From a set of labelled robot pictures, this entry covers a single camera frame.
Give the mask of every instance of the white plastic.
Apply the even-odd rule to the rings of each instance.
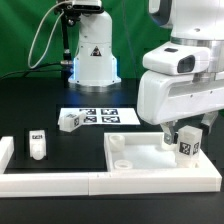
[[[137,111],[144,121],[161,124],[224,108],[224,79],[193,83],[193,74],[168,76],[147,71],[141,78]]]
[[[149,13],[153,14],[159,11],[160,0],[150,0],[149,1]]]
[[[90,174],[90,195],[220,191],[222,177],[203,152],[197,168],[178,168],[175,151],[161,148],[163,133],[117,133],[125,136],[122,152],[111,151],[111,134],[104,138],[109,172]],[[133,168],[116,169],[121,159]]]
[[[222,177],[202,151],[197,168],[177,168],[175,152],[163,149],[163,133],[117,133],[125,137],[122,152],[111,151],[113,134],[104,138],[108,172],[0,174],[0,197],[220,191]],[[0,152],[7,155],[0,157],[4,169],[13,151],[12,139],[0,143]],[[117,169],[119,160],[131,167]]]
[[[68,114],[86,113],[86,119],[82,125],[140,125],[134,108],[61,108],[60,120]]]
[[[29,133],[30,157],[41,160],[46,156],[46,137],[44,130],[30,131]]]
[[[175,153],[177,167],[196,167],[201,152],[202,130],[185,126],[178,130]]]
[[[172,48],[176,52],[167,52],[165,49]],[[178,73],[178,63],[188,56],[195,57],[195,66],[191,72],[181,73],[191,74],[205,71],[210,63],[210,50],[206,47],[190,47],[167,42],[153,51],[148,52],[143,57],[143,66],[152,71],[167,75],[180,75]]]
[[[224,0],[173,0],[171,36],[193,40],[224,39]]]
[[[61,131],[72,132],[83,125],[86,113],[67,113],[59,118],[58,124]]]
[[[75,57],[74,75],[69,82],[98,87],[121,82],[117,76],[117,60],[112,55],[110,15],[104,12],[80,18],[79,53]]]
[[[73,0],[72,5],[98,6],[101,8],[102,2],[100,0]]]
[[[125,137],[123,135],[113,134],[109,136],[111,150],[122,151],[125,147]]]
[[[14,152],[13,137],[2,137],[0,140],[0,174],[5,172],[9,160]]]

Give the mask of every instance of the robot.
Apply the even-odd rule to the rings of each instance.
[[[149,70],[139,86],[140,118],[160,124],[169,145],[178,119],[204,114],[201,125],[209,133],[224,108],[224,0],[150,0],[149,14],[172,32],[143,57]]]
[[[100,0],[68,1],[57,8],[64,13],[62,21],[64,59],[71,60],[67,28],[80,22],[78,54],[74,58],[74,71],[69,77],[69,87],[88,91],[105,92],[117,87],[117,59],[112,54],[112,19],[104,11]]]

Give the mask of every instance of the black tabletop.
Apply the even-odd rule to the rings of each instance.
[[[104,172],[105,132],[155,132],[159,126],[82,126],[72,133],[58,130],[62,107],[130,107],[136,109],[138,81],[123,80],[120,89],[83,93],[64,87],[60,79],[11,78],[0,82],[0,136],[14,136],[15,153],[6,173]],[[202,116],[178,122],[198,126]],[[202,150],[223,176],[224,118],[203,138]],[[47,157],[29,157],[28,133],[44,129]],[[224,194],[178,193],[39,198],[1,198],[0,223],[224,223]]]

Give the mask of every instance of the white tray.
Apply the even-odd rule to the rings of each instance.
[[[14,146],[13,137],[2,138],[0,197],[220,191],[222,177],[202,151],[197,168],[176,168],[174,152],[161,145],[162,133],[117,133],[125,137],[122,152],[111,151],[111,134],[104,136],[108,172],[98,173],[3,174]],[[133,168],[115,169],[121,159]]]
[[[222,177],[200,151],[197,168],[177,168],[174,151],[163,149],[163,133],[116,133],[125,137],[125,148],[113,152],[105,133],[108,174],[102,174],[92,192],[133,194],[220,191]],[[117,160],[128,160],[133,168],[115,169]]]

